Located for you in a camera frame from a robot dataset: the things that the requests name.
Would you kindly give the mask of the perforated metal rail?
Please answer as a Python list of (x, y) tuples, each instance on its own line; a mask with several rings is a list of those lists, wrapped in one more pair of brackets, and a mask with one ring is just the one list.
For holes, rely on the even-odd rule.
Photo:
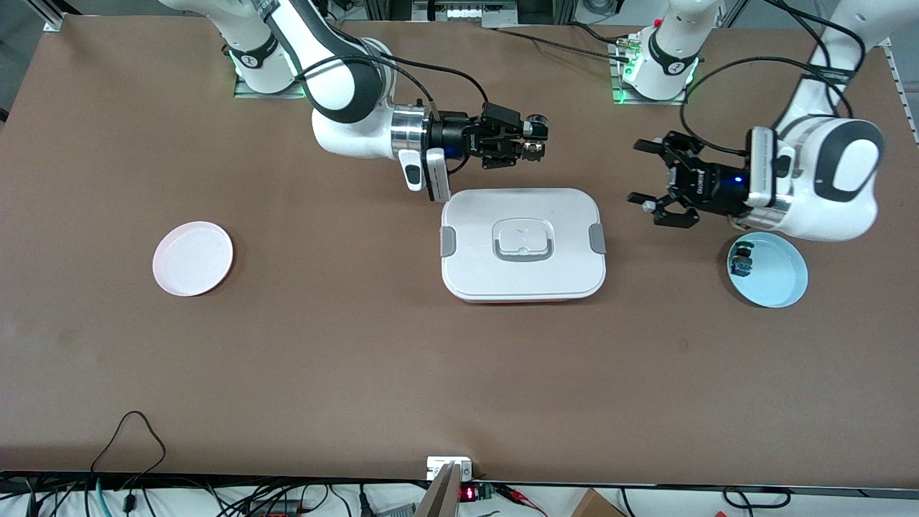
[(896, 88), (896, 91), (898, 92), (898, 95), (899, 95), (900, 105), (902, 105), (903, 111), (905, 112), (907, 124), (909, 125), (910, 132), (912, 132), (913, 141), (915, 141), (916, 147), (919, 148), (919, 130), (917, 130), (915, 126), (915, 118), (913, 118), (913, 112), (912, 112), (912, 109), (910, 109), (910, 106), (908, 103), (907, 92), (905, 90), (905, 82), (903, 82), (902, 79), (900, 79), (898, 67), (896, 65), (894, 55), (892, 52), (892, 43), (890, 43), (888, 39), (884, 40), (884, 43), (882, 44), (882, 49), (887, 59), (887, 66), (889, 66), (890, 72), (892, 73), (892, 79), (894, 81), (894, 86)]

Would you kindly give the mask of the white power strip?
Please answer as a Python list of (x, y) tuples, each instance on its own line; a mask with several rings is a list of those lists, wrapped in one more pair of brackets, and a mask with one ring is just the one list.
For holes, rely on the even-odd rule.
[(444, 13), (449, 21), (475, 21), (480, 25), (518, 23), (518, 9), (514, 4), (448, 4)]

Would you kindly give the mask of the aluminium profile corner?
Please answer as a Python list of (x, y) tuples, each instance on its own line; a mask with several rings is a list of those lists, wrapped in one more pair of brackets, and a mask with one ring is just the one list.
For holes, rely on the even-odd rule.
[(55, 0), (23, 0), (25, 4), (44, 22), (43, 32), (59, 32), (65, 13), (60, 10)]

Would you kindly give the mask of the aluminium mount bar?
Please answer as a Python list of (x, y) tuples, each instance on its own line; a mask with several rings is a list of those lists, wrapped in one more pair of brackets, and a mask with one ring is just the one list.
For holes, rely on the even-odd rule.
[(462, 462), (444, 462), (437, 469), (413, 517), (457, 517), (463, 471)]

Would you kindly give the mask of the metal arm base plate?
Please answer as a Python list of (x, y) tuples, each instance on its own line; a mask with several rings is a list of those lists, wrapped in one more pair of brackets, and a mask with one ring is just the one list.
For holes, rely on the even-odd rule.
[(639, 33), (618, 38), (608, 44), (612, 98), (617, 104), (677, 105), (686, 94), (686, 86), (698, 63), (695, 57), (654, 59)]
[(294, 78), (292, 63), (278, 39), (269, 38), (258, 48), (237, 50), (227, 48), (237, 79), (236, 98), (306, 98), (304, 86)]

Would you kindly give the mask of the pink round plate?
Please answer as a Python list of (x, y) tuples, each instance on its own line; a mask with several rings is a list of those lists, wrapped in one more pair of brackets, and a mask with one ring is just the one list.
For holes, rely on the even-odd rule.
[(206, 220), (194, 220), (171, 230), (152, 255), (157, 285), (174, 297), (198, 297), (217, 287), (234, 262), (229, 233)]

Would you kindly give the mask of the orange push-button switch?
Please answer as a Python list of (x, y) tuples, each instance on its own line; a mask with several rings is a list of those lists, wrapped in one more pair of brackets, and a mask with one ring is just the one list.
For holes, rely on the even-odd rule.
[(526, 161), (541, 161), (546, 153), (548, 138), (549, 123), (545, 116), (533, 114), (526, 117), (520, 137), (520, 157)]

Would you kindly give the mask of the brown cardboard box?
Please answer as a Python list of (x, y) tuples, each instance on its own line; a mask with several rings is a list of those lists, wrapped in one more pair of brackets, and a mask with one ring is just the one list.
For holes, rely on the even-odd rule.
[(594, 488), (587, 488), (571, 517), (627, 517), (619, 508)]

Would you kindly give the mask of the light blue round plate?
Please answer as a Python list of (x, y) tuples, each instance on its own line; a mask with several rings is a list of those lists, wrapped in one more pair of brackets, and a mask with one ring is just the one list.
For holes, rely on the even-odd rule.
[(808, 287), (808, 267), (801, 252), (774, 233), (746, 233), (729, 246), (726, 267), (732, 247), (742, 240), (755, 243), (754, 267), (745, 278), (729, 275), (727, 269), (733, 290), (758, 307), (784, 308), (801, 300)]

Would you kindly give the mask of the aluminium equipment rack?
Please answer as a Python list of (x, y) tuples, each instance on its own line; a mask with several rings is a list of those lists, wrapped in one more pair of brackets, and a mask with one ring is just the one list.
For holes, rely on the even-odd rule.
[(514, 4), (518, 10), (516, 25), (480, 25), (489, 29), (528, 25), (564, 25), (574, 20), (579, 0), (358, 0), (365, 17), (374, 21), (443, 21), (447, 22), (444, 7), (448, 4)]

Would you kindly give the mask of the black blue small component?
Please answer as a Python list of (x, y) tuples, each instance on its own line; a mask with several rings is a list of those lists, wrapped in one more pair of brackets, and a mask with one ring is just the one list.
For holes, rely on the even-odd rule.
[(742, 240), (736, 243), (731, 250), (727, 261), (729, 275), (739, 278), (748, 277), (752, 273), (754, 261), (752, 261), (752, 252), (755, 243)]

